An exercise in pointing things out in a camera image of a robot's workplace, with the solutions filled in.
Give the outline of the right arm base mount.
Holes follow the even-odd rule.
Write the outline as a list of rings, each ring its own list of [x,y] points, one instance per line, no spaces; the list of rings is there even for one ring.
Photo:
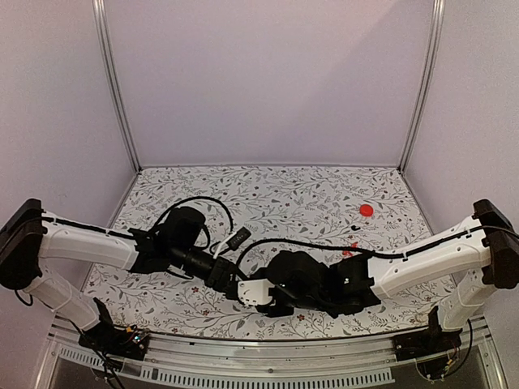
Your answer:
[[[439,307],[428,314],[428,325],[421,331],[400,334],[391,338],[398,361],[407,361],[446,352],[461,346],[461,329],[444,331],[438,319]]]

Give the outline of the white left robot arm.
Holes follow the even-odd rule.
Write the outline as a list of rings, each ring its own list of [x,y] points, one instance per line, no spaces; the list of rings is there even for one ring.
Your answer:
[[[40,200],[29,199],[1,228],[1,285],[37,298],[102,351],[112,352],[120,338],[139,338],[137,330],[116,328],[105,305],[51,271],[47,259],[99,263],[133,274],[195,277],[235,300],[236,266],[196,246],[207,231],[204,215],[183,203],[166,210],[149,230],[118,232],[61,219],[45,212]]]

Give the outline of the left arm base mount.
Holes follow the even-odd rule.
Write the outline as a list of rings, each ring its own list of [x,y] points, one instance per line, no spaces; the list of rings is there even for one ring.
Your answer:
[[[92,329],[82,330],[79,345],[99,353],[142,361],[148,351],[149,331],[136,325],[118,328],[114,325],[105,304],[93,298],[100,316],[100,322]]]

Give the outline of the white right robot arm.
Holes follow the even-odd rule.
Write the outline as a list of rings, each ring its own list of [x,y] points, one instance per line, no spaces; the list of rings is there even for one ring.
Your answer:
[[[452,228],[393,251],[360,251],[326,265],[305,251],[282,250],[239,282],[238,296],[271,317],[308,309],[337,318],[456,271],[468,275],[433,306],[434,324],[419,336],[425,353],[437,353],[490,295],[518,284],[518,234],[487,199],[474,203],[473,215]]]

